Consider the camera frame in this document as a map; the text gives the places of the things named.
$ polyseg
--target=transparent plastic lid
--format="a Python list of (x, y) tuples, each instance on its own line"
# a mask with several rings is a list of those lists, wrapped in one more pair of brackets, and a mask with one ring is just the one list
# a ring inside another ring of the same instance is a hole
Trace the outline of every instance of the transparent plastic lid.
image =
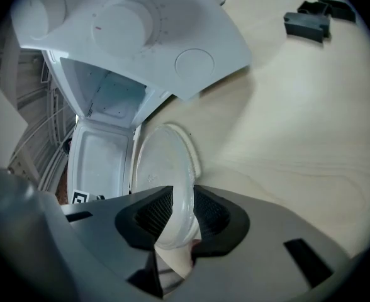
[(158, 126), (139, 152), (133, 190), (173, 186), (172, 215), (156, 245), (174, 249), (188, 244), (198, 230), (193, 214), (195, 171), (186, 142), (171, 125)]

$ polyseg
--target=wooden table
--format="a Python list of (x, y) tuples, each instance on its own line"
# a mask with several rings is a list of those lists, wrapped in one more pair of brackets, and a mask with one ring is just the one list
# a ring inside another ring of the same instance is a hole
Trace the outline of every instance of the wooden table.
[[(252, 66), (199, 99), (173, 99), (140, 144), (179, 125), (199, 155), (198, 184), (287, 207), (353, 257), (370, 244), (370, 34), (361, 19), (331, 19), (323, 44), (287, 36), (283, 16), (303, 1), (227, 0)], [(181, 276), (191, 270), (188, 247), (157, 251)]]

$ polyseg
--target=container lid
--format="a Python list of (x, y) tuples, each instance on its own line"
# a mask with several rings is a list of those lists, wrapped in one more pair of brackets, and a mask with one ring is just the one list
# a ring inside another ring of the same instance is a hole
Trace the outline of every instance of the container lid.
[(172, 125), (161, 125), (146, 137), (133, 183), (136, 192), (173, 186), (172, 215), (156, 242), (162, 249), (188, 244), (198, 230), (193, 213), (195, 167), (186, 141), (176, 129)]

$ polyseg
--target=black vent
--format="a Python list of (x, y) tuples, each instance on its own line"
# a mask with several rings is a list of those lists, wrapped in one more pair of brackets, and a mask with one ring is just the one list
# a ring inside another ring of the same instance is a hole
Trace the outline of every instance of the black vent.
[(171, 217), (172, 186), (158, 189), (123, 208), (115, 217), (116, 229), (131, 247), (153, 252), (155, 242)]
[(216, 203), (200, 191), (195, 191), (194, 196), (193, 211), (196, 216), (199, 216), (202, 239), (209, 239), (221, 233), (230, 222), (230, 213), (226, 207)]
[(227, 255), (247, 235), (248, 214), (235, 203), (201, 186), (193, 187), (193, 193), (193, 212), (198, 219), (202, 241), (192, 248), (192, 260)]
[(138, 226), (157, 240), (172, 215), (172, 191), (140, 208), (135, 215)]
[(88, 117), (88, 118), (90, 118), (90, 117), (91, 117), (91, 115), (92, 115), (92, 113), (93, 113), (93, 109), (92, 109), (92, 107), (93, 107), (93, 104), (91, 103), (90, 108), (89, 108), (89, 111), (87, 112), (87, 117)]

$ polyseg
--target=black grille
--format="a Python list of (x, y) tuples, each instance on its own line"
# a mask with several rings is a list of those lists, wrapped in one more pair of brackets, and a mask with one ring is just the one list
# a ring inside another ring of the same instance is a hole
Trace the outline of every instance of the black grille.
[(140, 208), (136, 215), (136, 224), (149, 232), (157, 240), (172, 214), (172, 191), (154, 199)]
[(200, 191), (194, 192), (194, 214), (198, 218), (203, 240), (221, 233), (230, 222), (226, 207), (216, 203)]
[(92, 115), (92, 113), (93, 113), (93, 109), (92, 109), (92, 107), (93, 107), (93, 104), (91, 103), (90, 108), (89, 108), (89, 111), (87, 112), (87, 117), (88, 117), (88, 118), (90, 118), (90, 117), (91, 117), (91, 115)]

